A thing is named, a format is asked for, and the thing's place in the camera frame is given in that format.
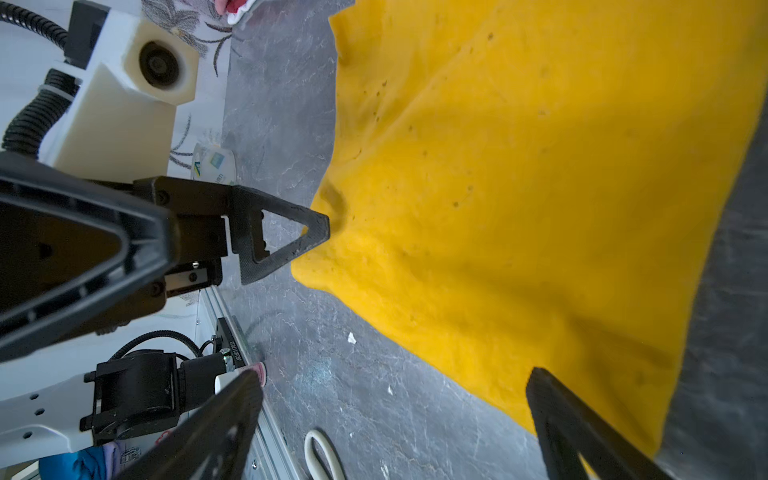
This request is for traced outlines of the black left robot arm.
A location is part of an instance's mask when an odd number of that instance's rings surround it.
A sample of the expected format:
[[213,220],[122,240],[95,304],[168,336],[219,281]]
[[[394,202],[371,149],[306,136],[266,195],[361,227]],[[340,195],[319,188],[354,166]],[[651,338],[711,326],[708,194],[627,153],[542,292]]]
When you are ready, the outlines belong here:
[[[328,240],[327,216],[264,192],[169,177],[132,185],[75,178],[1,156],[1,358],[160,310],[172,274],[207,287],[228,253],[244,282]],[[150,433],[165,439],[126,479],[234,479],[263,393],[226,351],[189,359],[134,344],[92,371],[1,404],[1,463]]]

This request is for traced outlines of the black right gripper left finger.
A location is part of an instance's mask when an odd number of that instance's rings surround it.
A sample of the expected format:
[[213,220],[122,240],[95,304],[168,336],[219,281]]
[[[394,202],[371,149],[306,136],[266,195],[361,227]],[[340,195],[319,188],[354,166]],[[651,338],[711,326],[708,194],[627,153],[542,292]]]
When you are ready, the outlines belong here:
[[240,479],[262,410],[259,374],[242,369],[120,479]]

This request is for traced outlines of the yellow t shirt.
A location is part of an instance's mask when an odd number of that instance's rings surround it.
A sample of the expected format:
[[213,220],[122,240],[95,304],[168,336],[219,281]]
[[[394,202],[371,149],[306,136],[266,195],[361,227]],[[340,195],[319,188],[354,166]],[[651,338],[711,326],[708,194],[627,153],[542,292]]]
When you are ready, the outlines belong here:
[[292,264],[533,426],[542,367],[646,455],[767,90],[763,1],[358,1],[330,239]]

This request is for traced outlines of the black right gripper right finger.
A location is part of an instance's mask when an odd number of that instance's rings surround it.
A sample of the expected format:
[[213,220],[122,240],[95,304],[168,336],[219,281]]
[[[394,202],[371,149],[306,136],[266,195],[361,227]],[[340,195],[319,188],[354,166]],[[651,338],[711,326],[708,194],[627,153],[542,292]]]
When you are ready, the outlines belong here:
[[669,477],[546,369],[532,370],[526,398],[550,479]]

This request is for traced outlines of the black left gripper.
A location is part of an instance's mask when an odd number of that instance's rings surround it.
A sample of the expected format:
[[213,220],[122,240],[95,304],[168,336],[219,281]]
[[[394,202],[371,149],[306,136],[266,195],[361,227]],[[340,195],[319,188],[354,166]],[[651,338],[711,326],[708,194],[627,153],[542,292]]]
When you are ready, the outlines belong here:
[[228,215],[244,285],[330,238],[326,215],[253,188],[165,176],[101,184],[2,153],[3,361],[112,333],[220,284]]

